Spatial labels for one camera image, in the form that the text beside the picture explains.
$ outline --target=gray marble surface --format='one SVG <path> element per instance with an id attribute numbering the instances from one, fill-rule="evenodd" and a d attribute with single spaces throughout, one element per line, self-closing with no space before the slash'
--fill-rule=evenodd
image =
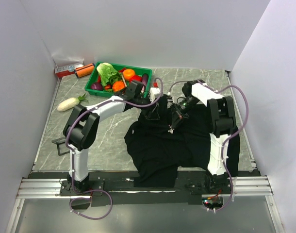
<path id="1" fill-rule="evenodd" d="M 220 90 L 227 86 L 228 79 L 223 70 L 203 70 L 203 69 L 176 69 L 176 68 L 155 68 L 153 76 L 160 77 L 164 82 L 164 93 L 168 92 L 172 83 L 181 80 L 203 79 L 209 86 Z M 63 77 L 56 95 L 53 109 L 49 118 L 48 126 L 40 146 L 39 155 L 34 167 L 34 171 L 57 171 L 68 170 L 70 166 L 69 154 L 58 156 L 56 145 L 51 142 L 63 136 L 63 128 L 72 110 L 58 112 L 57 106 L 62 101 L 70 97 L 78 97 L 85 93 L 84 87 L 89 76 L 77 79 L 75 75 Z M 175 85 L 172 95 L 177 98 L 183 96 L 181 87 L 183 83 Z M 231 95 L 230 90 L 224 95 Z M 91 96 L 87 93 L 88 102 L 82 105 L 92 105 L 104 101 L 106 98 Z M 97 138 L 89 151 L 88 168 L 90 170 L 136 170 L 132 158 L 127 153 L 124 143 L 124 135 L 130 125 L 135 122 L 140 114 L 139 109 L 132 108 L 124 113 L 114 115 L 102 121 L 99 125 Z M 239 170 L 252 170 L 250 156 L 244 136 L 241 134 L 241 151 Z M 201 170 L 201 168 L 179 168 L 180 170 Z"/>

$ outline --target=orange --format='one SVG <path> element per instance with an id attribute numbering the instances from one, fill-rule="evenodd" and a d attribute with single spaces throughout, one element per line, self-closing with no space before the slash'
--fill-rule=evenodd
<path id="1" fill-rule="evenodd" d="M 123 71 L 123 77 L 126 81 L 130 80 L 135 75 L 135 71 L 132 69 L 126 69 Z"/>
<path id="2" fill-rule="evenodd" d="M 113 91 L 118 92 L 124 88 L 124 83 L 122 81 L 117 81 L 113 85 Z"/>

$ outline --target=lettuce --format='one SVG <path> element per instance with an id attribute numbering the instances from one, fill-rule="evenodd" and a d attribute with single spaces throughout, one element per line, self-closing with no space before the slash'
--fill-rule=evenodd
<path id="1" fill-rule="evenodd" d="M 122 79 L 121 74 L 109 63 L 101 63 L 96 69 L 100 75 L 100 81 L 103 86 L 107 84 L 113 85 L 116 81 Z"/>

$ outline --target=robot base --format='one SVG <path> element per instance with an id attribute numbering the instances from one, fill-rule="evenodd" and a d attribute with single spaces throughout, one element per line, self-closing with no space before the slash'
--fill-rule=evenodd
<path id="1" fill-rule="evenodd" d="M 208 193 L 218 193 L 221 190 L 222 193 L 228 193 L 231 191 L 230 180 L 228 174 L 225 172 L 223 175 L 211 175 L 207 172 L 204 182 L 205 189 Z"/>
<path id="2" fill-rule="evenodd" d="M 71 176 L 67 175 L 67 180 L 61 183 L 60 196 L 78 196 L 78 193 L 75 193 L 71 186 Z M 92 180 L 89 181 L 89 175 L 81 182 L 75 181 L 75 188 L 79 193 L 82 193 L 87 190 L 95 190 L 95 189 L 104 189 L 104 181 L 103 180 Z M 80 194 L 83 196 L 90 196 L 90 193 Z M 92 196 L 102 196 L 101 192 L 94 192 Z"/>

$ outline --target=black mounting plate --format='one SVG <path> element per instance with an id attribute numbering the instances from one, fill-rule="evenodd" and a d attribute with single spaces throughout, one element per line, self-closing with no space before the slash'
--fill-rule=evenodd
<path id="1" fill-rule="evenodd" d="M 60 196 L 62 197 L 70 197 L 70 196 L 90 196 L 91 193 L 86 193 L 86 194 L 82 194 L 79 195 L 77 193 L 75 193 L 71 187 L 71 183 L 68 181 L 62 181 L 61 183 L 61 190 L 60 190 Z M 89 181 L 89 190 L 95 190 L 95 189 L 104 189 L 104 181 L 103 180 L 92 180 Z M 102 196 L 103 193 L 101 192 L 93 192 L 92 196 L 93 197 L 97 197 L 97 196 Z"/>

